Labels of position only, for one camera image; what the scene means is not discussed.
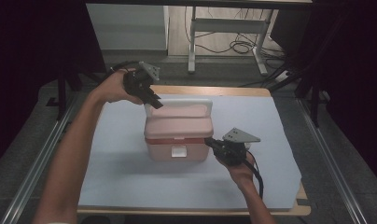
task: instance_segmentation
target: plastic container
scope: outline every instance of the plastic container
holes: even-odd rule
[[[204,161],[213,135],[212,101],[207,99],[161,99],[164,106],[145,105],[145,140],[154,161]]]

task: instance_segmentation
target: metal rail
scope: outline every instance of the metal rail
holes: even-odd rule
[[[37,181],[41,174],[43,173],[48,161],[51,156],[53,149],[55,148],[58,139],[63,132],[63,128],[68,121],[73,105],[76,103],[78,98],[78,93],[73,93],[73,96],[69,100],[68,109],[63,117],[58,120],[49,135],[44,146],[41,148],[37,158],[32,164],[31,169],[29,170],[27,176],[21,183],[19,190],[14,196],[13,201],[5,212],[3,219],[0,224],[15,224],[18,222],[25,205],[28,203],[29,198],[31,197],[32,192],[37,184]]]
[[[356,224],[364,224],[367,223],[363,212],[360,208],[359,203],[357,202],[355,194],[352,192],[351,188],[349,187],[348,183],[346,182],[343,174],[334,160],[334,157],[328,148],[328,144],[323,137],[323,134],[320,132],[318,128],[314,126],[310,116],[309,116],[309,109],[303,102],[303,100],[298,100],[302,115],[305,118],[305,121],[310,129],[312,136],[319,148],[320,153],[323,156],[326,166],[328,167],[328,171],[331,177],[334,180],[334,183],[342,196],[342,199],[345,203],[345,206],[348,210],[348,213],[351,215],[352,220]]]

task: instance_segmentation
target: wall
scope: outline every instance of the wall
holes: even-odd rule
[[[101,49],[167,49],[168,7],[87,4]]]

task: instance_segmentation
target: black backdrop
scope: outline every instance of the black backdrop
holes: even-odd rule
[[[377,3],[355,4],[323,66],[328,112],[377,175]]]
[[[38,91],[73,65],[104,72],[81,1],[0,1],[0,157],[37,102]]]

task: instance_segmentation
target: table leg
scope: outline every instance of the table leg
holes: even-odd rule
[[[196,7],[192,8],[191,26],[190,26],[190,43],[188,48],[188,72],[195,72],[195,11]]]
[[[255,55],[255,59],[256,59],[256,62],[258,64],[258,69],[260,70],[260,74],[262,76],[268,75],[267,68],[265,67],[265,63],[264,63],[264,61],[262,60],[262,57],[261,57],[261,49],[262,49],[262,46],[264,44],[264,39],[267,35],[268,27],[270,26],[270,23],[271,23],[272,14],[273,14],[273,9],[270,9],[269,13],[267,15],[267,18],[264,21],[264,24],[263,24],[263,27],[262,27],[262,30],[261,30],[261,34],[260,34],[260,37],[259,37],[259,40],[258,40],[258,44],[257,44],[256,47],[253,48],[253,54]]]

